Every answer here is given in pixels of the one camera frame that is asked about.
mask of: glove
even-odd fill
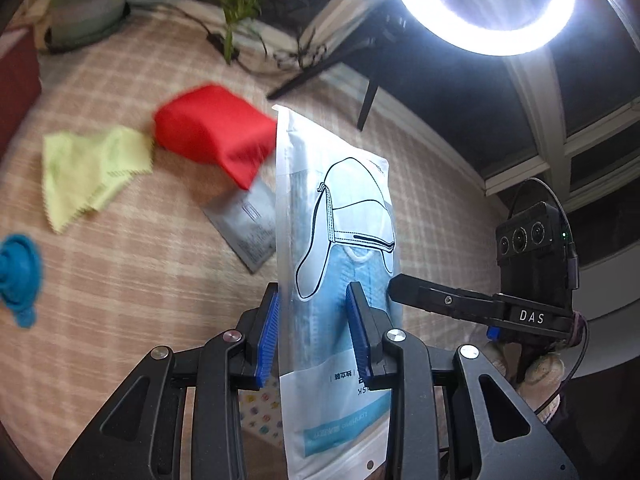
[[[489,341],[482,353],[492,365],[507,379],[514,376],[509,368],[508,359],[504,354],[504,346]],[[515,388],[517,393],[529,405],[532,410],[538,409],[558,389],[564,376],[564,363],[558,355],[550,353],[536,359],[527,368],[524,380]],[[543,424],[548,423],[555,415],[560,405],[560,395],[538,414]]]

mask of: plant pot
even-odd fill
[[[73,50],[113,34],[122,22],[126,1],[53,0],[49,48]]]

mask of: black cable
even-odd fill
[[[542,186],[542,187],[544,187],[546,189],[546,192],[549,193],[551,198],[554,199],[554,202],[556,202],[556,205],[558,206],[558,210],[560,211],[560,214],[562,215],[562,220],[564,221],[564,225],[566,226],[566,230],[569,233],[569,241],[572,243],[574,241],[574,235],[571,232],[571,226],[569,225],[569,219],[566,217],[566,213],[564,212],[564,208],[562,207],[560,201],[558,200],[558,197],[553,192],[553,190],[546,184],[546,182],[543,182],[542,180],[540,180],[539,178],[536,178],[535,176],[530,176],[527,180],[525,180],[524,182],[522,182],[518,186],[518,189],[516,190],[516,194],[513,197],[513,202],[511,202],[511,208],[509,209],[509,216],[507,217],[507,220],[509,218],[511,218],[511,216],[513,216],[513,210],[515,208],[516,202],[518,201],[518,196],[520,195],[520,191],[522,190],[522,186],[524,186],[529,181],[537,182],[538,184],[540,184],[540,186]]]
[[[179,14],[183,15],[185,18],[187,18],[187,19],[199,24],[204,30],[207,31],[207,34],[211,34],[212,33],[210,28],[207,27],[207,24],[205,22],[203,22],[200,18],[194,16],[193,14],[189,14],[185,10],[182,10],[180,7],[175,6],[173,4],[167,4],[167,3],[164,3],[164,2],[158,2],[156,4],[133,4],[133,3],[130,3],[129,5],[131,7],[133,7],[133,8],[135,8],[135,9],[144,9],[144,10],[161,10],[161,9],[158,9],[158,7],[166,7],[167,9],[176,10]]]
[[[243,72],[246,72],[249,75],[255,75],[255,76],[282,75],[283,72],[290,72],[290,71],[293,70],[293,69],[279,69],[279,70],[275,70],[275,71],[272,71],[272,72],[260,72],[259,70],[252,70],[251,68],[249,68],[247,65],[245,65],[239,59],[236,59],[236,63],[242,69]]]
[[[260,43],[262,44],[262,49],[264,50],[264,60],[267,61],[267,58],[269,57],[269,53],[267,51],[267,44],[264,43],[262,35],[257,33],[257,32],[252,31],[250,28],[248,28],[247,30],[250,32],[250,34],[242,33],[242,31],[239,31],[239,30],[236,30],[236,34],[241,34],[241,35],[244,35],[244,36],[248,36],[249,38],[254,38],[254,40],[255,39],[260,40]]]
[[[273,59],[276,62],[276,65],[281,70],[290,70],[287,69],[285,63],[292,62],[295,63],[300,70],[304,70],[305,68],[309,68],[320,63],[326,55],[329,53],[328,43],[337,35],[348,28],[353,27],[355,23],[363,22],[367,15],[370,13],[370,9],[367,9],[364,12],[361,12],[359,15],[351,18],[348,22],[343,23],[340,27],[336,28],[333,32],[329,33],[329,35],[324,38],[324,41],[321,43],[314,44],[314,38],[316,36],[316,30],[314,29],[311,32],[311,36],[308,41],[302,45],[300,43],[300,36],[296,38],[297,49],[296,51],[287,50],[285,48],[281,48],[273,53]]]
[[[587,323],[587,320],[584,319],[584,316],[582,314],[577,313],[577,315],[580,316],[580,320],[583,323],[582,336],[584,337],[584,340],[582,342],[582,349],[580,350],[580,355],[578,356],[578,360],[575,362],[574,367],[571,368],[571,371],[569,372],[567,377],[565,377],[564,380],[562,380],[562,382],[559,384],[556,390],[535,411],[536,415],[539,415],[542,412],[542,410],[544,410],[562,392],[566,384],[572,379],[574,374],[578,371],[578,367],[582,363],[582,360],[584,359],[584,355],[587,353],[587,346],[589,345],[589,324]]]

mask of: gray packet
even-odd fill
[[[276,250],[275,193],[257,177],[249,191],[231,189],[202,210],[252,274]]]

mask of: yellow-green cloth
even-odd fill
[[[42,193],[53,230],[86,211],[101,211],[139,173],[151,173],[153,139],[125,126],[91,136],[44,136]]]

